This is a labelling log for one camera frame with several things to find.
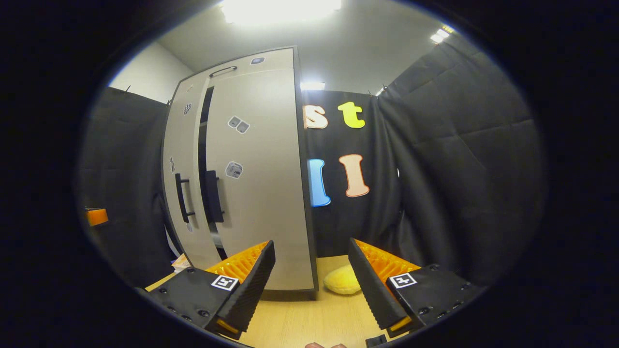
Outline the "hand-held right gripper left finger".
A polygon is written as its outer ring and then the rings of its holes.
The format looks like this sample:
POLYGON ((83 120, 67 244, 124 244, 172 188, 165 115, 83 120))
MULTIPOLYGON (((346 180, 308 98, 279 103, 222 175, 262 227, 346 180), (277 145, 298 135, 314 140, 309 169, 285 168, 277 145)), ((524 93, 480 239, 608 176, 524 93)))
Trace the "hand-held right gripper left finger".
POLYGON ((206 270, 186 267, 144 298, 213 334, 239 339, 246 332, 276 264, 272 240, 249 247, 206 270))

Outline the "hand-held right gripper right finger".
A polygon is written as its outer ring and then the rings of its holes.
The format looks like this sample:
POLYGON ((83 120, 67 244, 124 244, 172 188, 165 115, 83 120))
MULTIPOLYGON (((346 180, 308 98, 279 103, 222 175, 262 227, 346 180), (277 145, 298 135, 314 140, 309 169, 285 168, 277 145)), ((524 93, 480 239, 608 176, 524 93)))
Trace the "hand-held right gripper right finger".
POLYGON ((416 266, 354 238, 348 258, 374 319, 391 338, 442 322, 486 291, 439 264, 416 266))

